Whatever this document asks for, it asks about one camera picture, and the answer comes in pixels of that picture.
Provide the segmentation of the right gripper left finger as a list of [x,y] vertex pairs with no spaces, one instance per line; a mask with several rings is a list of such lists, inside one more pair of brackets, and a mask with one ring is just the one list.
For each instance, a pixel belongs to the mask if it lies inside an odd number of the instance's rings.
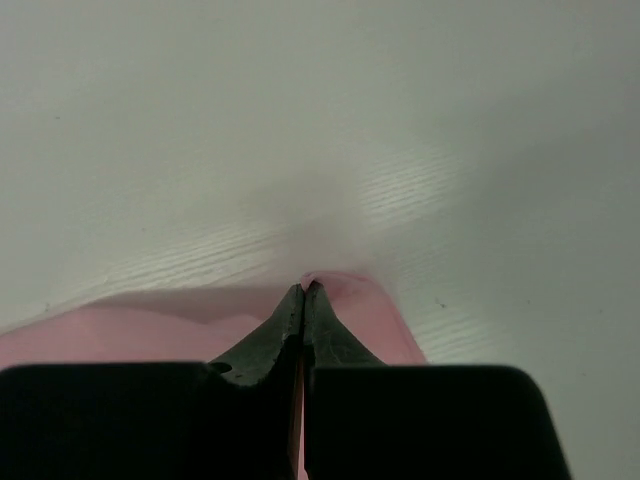
[[16,366],[1,376],[5,479],[293,479],[305,293],[209,362]]

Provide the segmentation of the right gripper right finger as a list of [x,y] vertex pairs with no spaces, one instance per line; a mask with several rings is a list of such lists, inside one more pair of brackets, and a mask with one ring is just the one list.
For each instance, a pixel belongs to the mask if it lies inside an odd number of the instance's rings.
[[501,365],[390,366],[312,283],[304,306],[304,464],[312,479],[567,479],[544,396]]

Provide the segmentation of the pink t-shirt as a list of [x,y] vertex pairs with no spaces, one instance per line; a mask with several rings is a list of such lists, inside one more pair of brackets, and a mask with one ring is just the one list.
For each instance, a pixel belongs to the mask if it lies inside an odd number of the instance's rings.
[[[340,322],[390,366],[422,364],[423,353],[389,295],[360,275],[316,272],[298,284],[325,289]],[[249,288],[134,295],[56,316],[1,338],[1,376],[35,364],[209,362],[267,320],[289,290]],[[304,464],[304,313],[298,370],[298,473]]]

